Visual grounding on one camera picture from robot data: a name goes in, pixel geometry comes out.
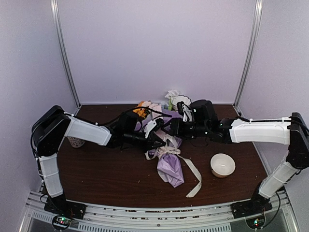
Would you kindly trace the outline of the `beige ribbon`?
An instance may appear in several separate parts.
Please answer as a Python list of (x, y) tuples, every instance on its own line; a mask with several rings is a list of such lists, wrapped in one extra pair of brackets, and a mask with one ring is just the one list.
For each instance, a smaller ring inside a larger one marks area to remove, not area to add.
[(202, 187), (201, 173), (190, 159), (181, 156), (181, 139), (166, 135), (163, 141), (166, 143), (164, 146), (146, 151), (146, 159), (157, 159), (156, 169), (159, 177), (174, 188), (184, 183), (184, 175), (181, 166), (181, 160), (183, 160), (197, 179), (197, 184), (189, 191), (186, 198), (195, 197)]

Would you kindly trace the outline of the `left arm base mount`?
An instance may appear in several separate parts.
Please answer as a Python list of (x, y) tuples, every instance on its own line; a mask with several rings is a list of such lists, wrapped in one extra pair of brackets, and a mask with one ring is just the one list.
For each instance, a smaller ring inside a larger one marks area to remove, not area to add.
[(75, 219), (83, 219), (86, 211), (86, 205), (82, 203), (68, 202), (68, 209), (60, 210), (51, 202), (46, 202), (44, 210), (55, 214), (52, 218), (52, 226), (63, 231), (69, 228)]

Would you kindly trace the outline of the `purple pink wrapping paper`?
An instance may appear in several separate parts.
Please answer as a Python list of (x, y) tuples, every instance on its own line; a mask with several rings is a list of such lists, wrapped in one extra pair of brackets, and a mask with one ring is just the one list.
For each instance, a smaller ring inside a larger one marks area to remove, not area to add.
[(184, 183), (183, 171), (179, 155), (179, 147), (182, 140), (170, 136), (169, 134), (158, 130), (155, 132), (166, 145), (163, 147), (148, 150), (145, 155), (148, 160), (158, 159), (157, 173), (164, 182), (170, 183), (174, 188)]

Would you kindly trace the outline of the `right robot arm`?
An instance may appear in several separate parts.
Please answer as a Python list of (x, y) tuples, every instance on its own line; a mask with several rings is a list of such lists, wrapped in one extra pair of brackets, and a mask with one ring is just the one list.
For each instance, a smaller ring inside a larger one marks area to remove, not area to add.
[(219, 119), (211, 101), (177, 104), (181, 118), (169, 121), (172, 136), (184, 139), (207, 137), (222, 144), (253, 143), (282, 146), (286, 152), (280, 164), (258, 186), (248, 210), (258, 213), (277, 190), (309, 166), (309, 130), (300, 113), (275, 119), (246, 119), (240, 116)]

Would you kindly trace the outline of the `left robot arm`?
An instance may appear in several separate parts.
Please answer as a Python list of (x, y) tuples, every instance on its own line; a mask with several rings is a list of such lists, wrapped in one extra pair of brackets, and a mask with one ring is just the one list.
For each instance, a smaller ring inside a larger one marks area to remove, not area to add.
[(105, 123), (91, 122), (65, 112), (59, 105), (52, 106), (32, 126), (30, 139), (40, 176), (52, 198), (50, 206), (60, 215), (70, 209), (69, 203), (60, 197), (64, 189), (58, 168), (58, 154), (69, 138), (108, 148), (123, 144), (140, 145), (148, 151), (166, 144), (156, 133), (160, 123), (159, 118), (142, 122), (133, 110), (126, 110)]

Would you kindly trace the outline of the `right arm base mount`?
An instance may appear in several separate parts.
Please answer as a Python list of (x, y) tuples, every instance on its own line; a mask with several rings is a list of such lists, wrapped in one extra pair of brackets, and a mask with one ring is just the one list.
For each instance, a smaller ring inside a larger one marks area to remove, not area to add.
[(265, 212), (271, 210), (270, 202), (247, 200), (231, 204), (234, 219), (244, 218), (250, 229), (262, 229), (266, 225)]

